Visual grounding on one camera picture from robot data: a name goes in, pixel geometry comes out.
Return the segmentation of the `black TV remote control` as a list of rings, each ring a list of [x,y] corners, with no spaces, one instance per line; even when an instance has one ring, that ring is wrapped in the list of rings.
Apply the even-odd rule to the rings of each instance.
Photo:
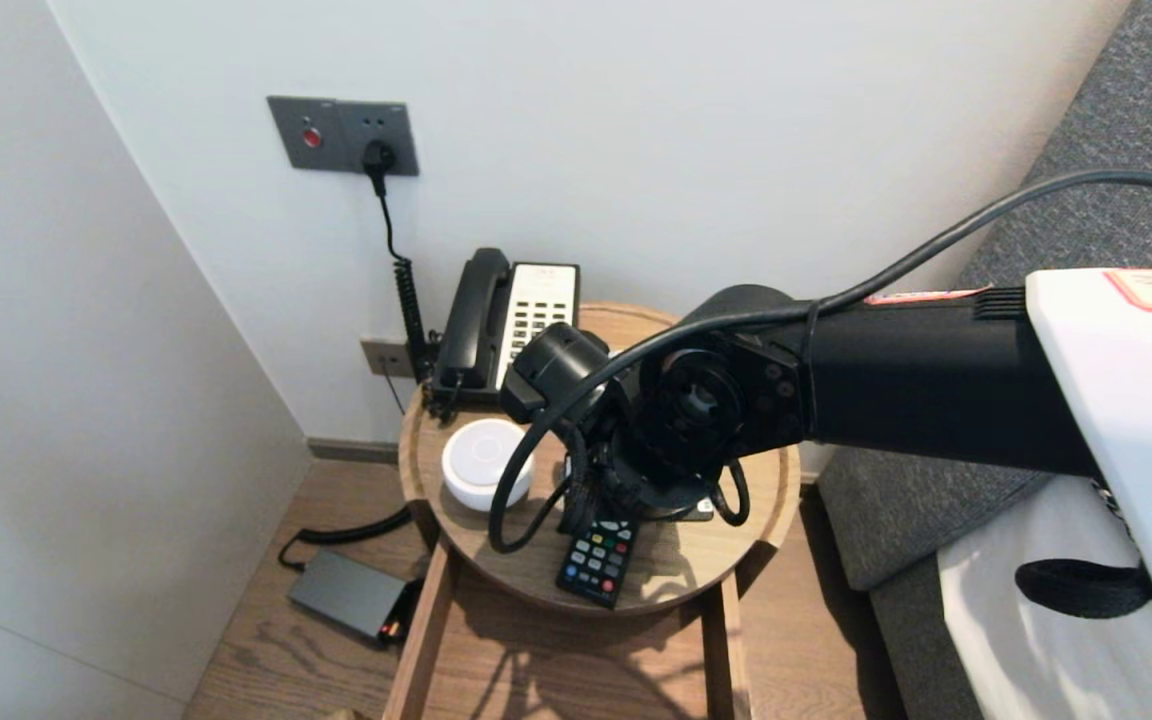
[[[635,521],[594,520],[573,538],[561,564],[556,588],[602,609],[614,609],[628,575],[639,533]]]

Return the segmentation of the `white round smart speaker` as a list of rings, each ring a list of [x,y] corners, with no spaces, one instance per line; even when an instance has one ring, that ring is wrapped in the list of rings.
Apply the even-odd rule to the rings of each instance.
[[[444,446],[444,487],[472,511],[490,511],[500,478],[524,429],[511,420],[471,420],[456,430]]]

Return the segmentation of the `curved wooden table drawer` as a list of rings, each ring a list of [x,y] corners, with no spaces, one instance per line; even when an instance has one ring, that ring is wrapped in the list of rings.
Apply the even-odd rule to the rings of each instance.
[[[447,539],[435,541],[381,714],[340,708],[326,720],[431,720],[438,708],[463,705],[460,680],[477,679],[479,661],[450,652],[445,632],[454,609],[467,626],[493,630],[505,643],[498,666],[509,670],[513,700],[525,700],[535,684],[543,707],[564,720],[696,720],[630,651],[698,626],[707,720],[753,720],[736,573],[676,611],[627,617],[579,617],[483,589],[468,592],[470,575]]]

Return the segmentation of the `round wooden side table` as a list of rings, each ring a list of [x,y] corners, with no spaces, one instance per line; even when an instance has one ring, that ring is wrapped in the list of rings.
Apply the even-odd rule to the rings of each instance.
[[[435,535],[449,543],[467,564],[506,591],[548,609],[602,614],[594,605],[558,588],[570,538],[558,532],[550,515],[518,552],[497,553],[486,537],[485,511],[467,509],[444,487],[442,454],[448,439],[479,410],[462,409],[448,425],[435,420],[415,395],[399,438],[399,480],[415,509],[435,523]],[[645,614],[685,602],[708,591],[733,571],[753,566],[756,552],[774,552],[785,541],[797,511],[799,454],[795,448],[767,450],[741,461],[750,491],[751,514],[744,525],[722,520],[650,523],[641,529],[627,564],[614,611]]]

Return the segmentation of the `black and white telephone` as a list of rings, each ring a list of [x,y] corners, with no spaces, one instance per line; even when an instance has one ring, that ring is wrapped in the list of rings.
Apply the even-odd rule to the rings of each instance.
[[[429,389],[431,397],[444,406],[494,406],[506,373],[522,348],[550,325],[577,324],[579,318],[579,266],[552,263],[511,263],[511,296],[506,311],[503,354],[498,370],[499,389],[494,395],[479,392],[435,389],[434,376]]]

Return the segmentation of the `black telephone handset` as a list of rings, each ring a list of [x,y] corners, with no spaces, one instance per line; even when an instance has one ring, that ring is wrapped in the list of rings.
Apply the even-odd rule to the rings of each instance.
[[[445,323],[434,387],[494,395],[503,354],[511,264],[499,249],[479,249],[463,265]]]

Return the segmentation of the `gray power adapter box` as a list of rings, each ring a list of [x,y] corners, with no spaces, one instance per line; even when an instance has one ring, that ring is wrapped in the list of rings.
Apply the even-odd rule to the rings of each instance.
[[[293,605],[378,644],[393,641],[391,626],[410,588],[407,579],[323,550],[291,584]]]

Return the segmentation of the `gray fabric headboard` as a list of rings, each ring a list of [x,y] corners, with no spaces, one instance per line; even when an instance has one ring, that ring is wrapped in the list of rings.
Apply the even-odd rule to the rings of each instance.
[[[1134,0],[1028,174],[1152,170],[1152,0]],[[1037,270],[1149,266],[1152,191],[1082,188],[987,233],[956,287],[1020,286]],[[818,486],[847,584],[870,592],[1046,486],[1046,473],[841,448]]]

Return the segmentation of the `beige wall phone jack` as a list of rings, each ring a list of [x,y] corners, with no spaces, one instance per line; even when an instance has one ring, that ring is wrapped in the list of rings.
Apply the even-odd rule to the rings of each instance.
[[[406,342],[361,338],[361,350],[372,376],[415,379],[416,373]]]

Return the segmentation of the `gray fabric bed frame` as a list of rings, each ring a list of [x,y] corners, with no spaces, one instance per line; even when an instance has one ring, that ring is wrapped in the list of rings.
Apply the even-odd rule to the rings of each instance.
[[[984,720],[945,621],[931,555],[869,592],[909,720]]]

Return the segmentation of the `gray wall power socket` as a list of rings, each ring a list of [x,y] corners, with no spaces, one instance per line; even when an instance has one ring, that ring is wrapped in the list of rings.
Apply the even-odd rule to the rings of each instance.
[[[388,176],[420,177],[410,113],[404,103],[361,103],[338,100],[338,118],[346,137],[346,167],[364,172],[362,158],[372,141],[385,143],[396,154]]]

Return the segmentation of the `gray wall switch red button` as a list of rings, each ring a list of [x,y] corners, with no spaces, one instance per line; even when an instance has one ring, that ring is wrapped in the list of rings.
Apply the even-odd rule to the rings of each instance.
[[[349,169],[347,142],[333,99],[271,94],[266,103],[293,168]]]

